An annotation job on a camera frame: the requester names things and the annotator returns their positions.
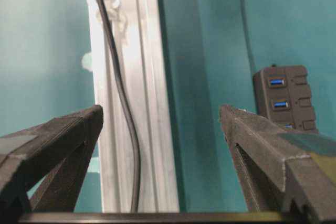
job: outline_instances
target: black usb hub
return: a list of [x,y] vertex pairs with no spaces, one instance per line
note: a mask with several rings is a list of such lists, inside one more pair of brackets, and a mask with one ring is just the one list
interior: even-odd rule
[[304,66],[264,68],[253,83],[258,114],[287,128],[318,133]]

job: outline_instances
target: white paint spot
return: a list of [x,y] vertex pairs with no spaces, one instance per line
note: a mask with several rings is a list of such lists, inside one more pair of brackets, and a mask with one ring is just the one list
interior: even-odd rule
[[87,52],[82,58],[82,67],[92,72],[92,53]]

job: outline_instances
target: black cable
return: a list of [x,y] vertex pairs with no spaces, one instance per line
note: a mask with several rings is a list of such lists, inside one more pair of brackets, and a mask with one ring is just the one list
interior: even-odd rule
[[114,75],[116,78],[117,89],[121,101],[121,105],[126,117],[127,126],[130,131],[132,147],[133,147],[133,155],[134,155],[134,173],[133,173],[133,190],[132,190],[132,201],[131,201],[131,212],[138,212],[139,205],[139,194],[140,194],[140,174],[141,174],[141,159],[140,159],[140,147],[137,131],[135,129],[134,120],[131,114],[131,109],[129,103],[127,101],[125,88],[122,82],[121,71],[120,71],[120,63],[117,53],[117,48],[115,46],[115,41],[112,33],[111,24],[109,21],[109,17],[106,11],[104,0],[96,0],[99,11],[101,14],[101,19],[103,22],[104,33],[107,37],[107,41],[109,44],[109,48],[112,56],[112,63],[114,69]]

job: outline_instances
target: teal wall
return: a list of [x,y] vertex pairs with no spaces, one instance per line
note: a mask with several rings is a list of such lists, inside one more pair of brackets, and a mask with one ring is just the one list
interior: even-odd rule
[[181,209],[244,211],[218,109],[255,112],[251,76],[303,64],[321,133],[336,137],[333,0],[159,0]]
[[[94,104],[86,0],[0,0],[0,135]],[[78,211],[100,211],[88,173]]]
[[245,0],[245,16],[255,69],[305,65],[317,127],[336,138],[334,0]]

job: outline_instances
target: blue usb port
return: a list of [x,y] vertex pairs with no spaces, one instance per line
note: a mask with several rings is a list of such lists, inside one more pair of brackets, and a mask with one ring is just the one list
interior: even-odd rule
[[273,104],[274,108],[287,108],[288,107],[288,102],[275,102]]
[[271,79],[269,80],[271,86],[283,86],[285,85],[284,79]]

